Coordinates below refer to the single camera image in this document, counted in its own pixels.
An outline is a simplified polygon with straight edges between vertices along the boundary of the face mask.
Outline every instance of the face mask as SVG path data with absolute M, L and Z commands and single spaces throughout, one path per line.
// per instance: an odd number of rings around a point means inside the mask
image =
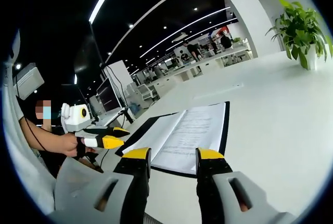
M 43 119 L 51 119 L 51 106 L 43 107 Z

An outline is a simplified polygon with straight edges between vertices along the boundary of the black binder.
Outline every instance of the black binder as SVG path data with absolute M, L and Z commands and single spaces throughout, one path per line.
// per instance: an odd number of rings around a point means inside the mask
M 225 146 L 226 146 L 226 143 L 227 143 L 227 136 L 228 136 L 229 112 L 230 112 L 230 102 L 226 101 L 225 102 L 225 114 L 224 114 L 223 131 L 222 131 L 222 135 L 221 135 L 221 143 L 220 143 L 220 148 L 219 148 L 219 152 L 223 155 L 224 155 L 224 152 L 225 152 Z M 169 116 L 169 115 L 173 115 L 173 114 L 176 114 L 176 113 L 177 112 L 167 114 L 167 115 L 162 115 L 162 116 L 154 116 L 154 117 L 149 118 L 138 130 L 136 130 L 135 133 L 133 133 L 131 135 L 131 137 L 125 142 L 125 144 L 123 146 L 121 146 L 115 152 L 115 154 L 118 155 L 118 156 L 123 156 L 122 151 L 124 149 L 128 148 L 129 146 L 135 144 L 137 141 L 139 141 L 140 138 L 157 121 L 157 119 L 159 119 L 160 117 Z M 161 171 L 161 172 L 169 173 L 169 174 L 172 174 L 172 175 L 185 176 L 185 177 L 190 177 L 190 178 L 195 178 L 196 177 L 195 175 L 192 175 L 192 174 L 175 172 L 175 171 L 171 171 L 171 170 L 167 170 L 167 169 L 163 169 L 163 168 L 157 168 L 157 167 L 154 167 L 154 166 L 151 166 L 151 168 L 155 169 L 155 170 L 158 170 L 158 171 Z

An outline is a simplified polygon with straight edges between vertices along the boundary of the cable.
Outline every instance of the cable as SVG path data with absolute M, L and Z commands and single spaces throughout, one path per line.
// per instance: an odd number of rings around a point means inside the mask
M 16 76 L 15 76 L 15 79 L 16 79 L 17 96 L 20 98 L 19 85 L 18 85 L 18 83 L 17 83 L 17 74 L 16 74 Z M 44 146 L 41 144 L 41 142 L 38 140 L 38 138 L 35 136 L 35 134 L 34 134 L 34 132 L 32 131 L 32 129 L 30 128 L 30 125 L 29 125 L 29 123 L 28 123 L 28 120 L 27 120 L 27 118 L 24 116 L 24 114 L 23 114 L 23 117 L 24 117 L 24 119 L 25 119 L 25 121 L 26 121 L 26 123 L 27 123 L 27 126 L 29 127 L 29 130 L 31 131 L 32 135 L 34 136 L 34 138 L 36 138 L 36 140 L 37 140 L 37 142 L 40 144 L 40 146 L 41 146 L 45 151 L 47 151 L 47 150 L 44 148 Z
M 104 160 L 104 157 L 106 156 L 106 154 L 109 152 L 109 150 L 107 150 L 102 158 L 102 161 L 100 161 L 100 165 L 99 167 L 102 168 L 102 163 L 103 163 L 103 160 Z

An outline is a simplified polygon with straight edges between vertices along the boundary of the document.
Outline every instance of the document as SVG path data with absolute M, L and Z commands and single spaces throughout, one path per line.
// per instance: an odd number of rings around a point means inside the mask
M 194 107 L 161 117 L 123 153 L 150 147 L 152 166 L 195 174 L 196 148 L 219 150 L 224 117 L 225 103 Z
M 224 114 L 224 103 L 187 110 L 153 159 L 152 166 L 195 174 L 196 148 L 219 150 Z

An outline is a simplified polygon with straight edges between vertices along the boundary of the person's hand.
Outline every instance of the person's hand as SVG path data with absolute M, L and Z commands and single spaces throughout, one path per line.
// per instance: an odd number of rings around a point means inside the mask
M 78 142 L 76 140 L 76 136 L 72 133 L 67 133 L 64 134 L 60 137 L 60 153 L 66 155 L 66 156 L 70 156 L 70 157 L 75 157 L 78 155 L 77 151 L 76 151 L 76 147 L 78 145 Z M 89 147 L 85 147 L 85 152 L 95 152 L 94 149 L 89 148 Z

